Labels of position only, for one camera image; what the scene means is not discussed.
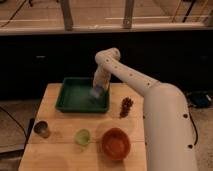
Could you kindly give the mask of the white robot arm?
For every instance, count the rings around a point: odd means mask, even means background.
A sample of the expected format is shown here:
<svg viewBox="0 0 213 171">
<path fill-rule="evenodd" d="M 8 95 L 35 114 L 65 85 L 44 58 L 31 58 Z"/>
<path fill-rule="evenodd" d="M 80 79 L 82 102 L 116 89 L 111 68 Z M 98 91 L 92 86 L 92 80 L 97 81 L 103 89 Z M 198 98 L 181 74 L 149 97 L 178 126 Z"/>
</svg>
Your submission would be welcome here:
<svg viewBox="0 0 213 171">
<path fill-rule="evenodd" d="M 147 171 L 198 171 L 187 100 L 170 83 L 161 82 L 120 62 L 117 48 L 96 53 L 93 86 L 106 90 L 111 75 L 144 98 L 143 124 Z"/>
</svg>

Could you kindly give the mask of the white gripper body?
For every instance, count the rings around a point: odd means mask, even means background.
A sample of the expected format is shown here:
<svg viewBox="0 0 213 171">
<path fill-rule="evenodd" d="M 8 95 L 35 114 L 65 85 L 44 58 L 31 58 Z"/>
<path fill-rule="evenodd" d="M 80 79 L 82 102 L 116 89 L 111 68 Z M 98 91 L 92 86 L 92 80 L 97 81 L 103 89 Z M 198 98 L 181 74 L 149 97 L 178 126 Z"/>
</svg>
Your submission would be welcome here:
<svg viewBox="0 0 213 171">
<path fill-rule="evenodd" d="M 111 74 L 102 67 L 98 67 L 94 73 L 93 86 L 101 86 L 104 90 L 107 90 L 110 79 Z"/>
</svg>

